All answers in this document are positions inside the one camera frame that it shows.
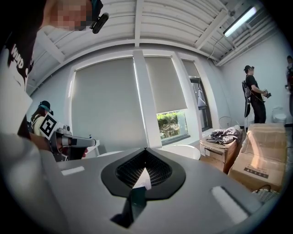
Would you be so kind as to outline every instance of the black mesh grid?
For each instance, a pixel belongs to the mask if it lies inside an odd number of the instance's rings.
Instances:
[[[146,168],[151,185],[157,186],[166,181],[172,174],[172,168],[146,150],[123,163],[116,169],[116,176],[132,188]]]

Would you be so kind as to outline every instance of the pile of clothes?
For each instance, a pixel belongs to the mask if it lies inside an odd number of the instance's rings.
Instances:
[[[239,143],[242,139],[239,125],[230,127],[226,130],[217,129],[211,133],[210,137],[211,139],[207,139],[207,142],[218,144],[229,144],[234,140]]]

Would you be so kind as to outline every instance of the black diamond-shaped holder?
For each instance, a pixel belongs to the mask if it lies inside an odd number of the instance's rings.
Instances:
[[[145,192],[145,199],[149,201],[170,198],[186,178],[180,164],[150,148],[144,148],[106,166],[102,170],[101,179],[112,195],[128,198],[145,168],[152,185]]]

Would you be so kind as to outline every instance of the woman with cap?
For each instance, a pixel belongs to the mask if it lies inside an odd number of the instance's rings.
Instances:
[[[31,117],[31,123],[32,123],[32,129],[33,133],[38,136],[42,136],[40,131],[40,126],[42,122],[45,119],[45,116],[48,112],[52,112],[50,109],[51,105],[48,101],[42,101],[40,102],[40,105],[38,106],[37,110],[34,112],[34,114]]]

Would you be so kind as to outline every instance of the long hair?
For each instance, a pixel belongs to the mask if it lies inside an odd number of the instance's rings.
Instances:
[[[33,120],[35,119],[35,117],[37,115],[40,115],[40,116],[43,116],[45,117],[46,114],[45,114],[45,109],[43,109],[42,107],[38,107],[37,110],[33,113],[32,117],[31,117],[31,121],[33,122]]]

